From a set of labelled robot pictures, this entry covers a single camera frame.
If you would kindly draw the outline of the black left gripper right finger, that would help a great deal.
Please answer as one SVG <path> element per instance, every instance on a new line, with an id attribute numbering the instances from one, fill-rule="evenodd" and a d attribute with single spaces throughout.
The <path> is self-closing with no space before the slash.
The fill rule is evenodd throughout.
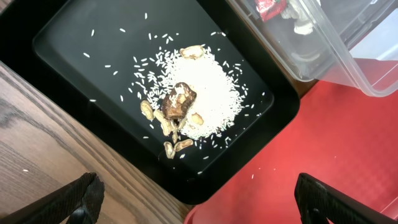
<path id="1" fill-rule="evenodd" d="M 397 224 L 306 173 L 298 175 L 294 196 L 302 224 Z"/>

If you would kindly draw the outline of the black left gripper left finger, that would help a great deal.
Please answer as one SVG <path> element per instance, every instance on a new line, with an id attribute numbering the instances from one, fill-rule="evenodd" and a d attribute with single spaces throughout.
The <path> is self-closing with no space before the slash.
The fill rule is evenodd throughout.
<path id="1" fill-rule="evenodd" d="M 94 224 L 104 200 L 104 183 L 96 173 L 85 173 L 77 180 L 1 219 L 7 224 Z"/>

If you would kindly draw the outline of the red strawberry cake wrapper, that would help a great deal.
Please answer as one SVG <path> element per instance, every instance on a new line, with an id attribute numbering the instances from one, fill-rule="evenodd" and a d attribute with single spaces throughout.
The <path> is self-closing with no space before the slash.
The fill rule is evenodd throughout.
<path id="1" fill-rule="evenodd" d="M 287 0 L 255 0 L 255 3 L 263 22 L 279 15 L 287 7 Z"/>

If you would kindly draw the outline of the red plastic tray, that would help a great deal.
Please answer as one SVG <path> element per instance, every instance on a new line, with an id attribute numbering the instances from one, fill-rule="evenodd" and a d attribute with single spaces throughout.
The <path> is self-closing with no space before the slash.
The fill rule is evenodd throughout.
<path id="1" fill-rule="evenodd" d="M 295 119 L 185 221 L 299 223 L 301 173 L 396 218 L 397 94 L 376 98 L 318 82 Z"/>

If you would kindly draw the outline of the black plastic tray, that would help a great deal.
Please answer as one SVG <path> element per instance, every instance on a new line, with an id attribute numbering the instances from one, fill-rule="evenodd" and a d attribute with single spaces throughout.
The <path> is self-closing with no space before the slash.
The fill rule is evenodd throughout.
<path id="1" fill-rule="evenodd" d="M 211 48 L 243 95 L 232 127 L 168 159 L 139 105 L 161 51 Z M 300 99 L 226 1 L 14 1 L 1 61 L 187 204 L 208 200 L 296 116 Z"/>

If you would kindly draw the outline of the food scraps and rice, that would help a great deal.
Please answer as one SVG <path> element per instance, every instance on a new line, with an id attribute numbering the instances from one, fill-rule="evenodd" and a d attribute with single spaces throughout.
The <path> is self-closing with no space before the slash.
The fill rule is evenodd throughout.
<path id="1" fill-rule="evenodd" d="M 90 100 L 172 168 L 203 175 L 267 109 L 265 83 L 202 12 L 99 18 L 75 41 Z"/>

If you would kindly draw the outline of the clear plastic bin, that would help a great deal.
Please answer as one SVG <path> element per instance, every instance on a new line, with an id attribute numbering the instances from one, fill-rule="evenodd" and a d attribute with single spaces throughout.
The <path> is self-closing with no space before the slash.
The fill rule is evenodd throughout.
<path id="1" fill-rule="evenodd" d="M 263 22 L 255 1 L 229 5 L 300 82 L 322 80 L 385 97 L 397 91 L 396 0 L 299 0 L 313 32 L 294 32 L 281 14 Z"/>

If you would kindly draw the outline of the white crumpled tissue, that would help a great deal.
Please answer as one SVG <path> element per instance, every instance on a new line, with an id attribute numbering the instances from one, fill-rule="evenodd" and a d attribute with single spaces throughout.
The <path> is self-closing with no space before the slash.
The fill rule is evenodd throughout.
<path id="1" fill-rule="evenodd" d="M 302 9 L 299 0 L 288 0 L 286 8 L 281 12 L 283 19 L 294 19 L 294 32 L 309 35 L 313 32 L 313 24 Z"/>

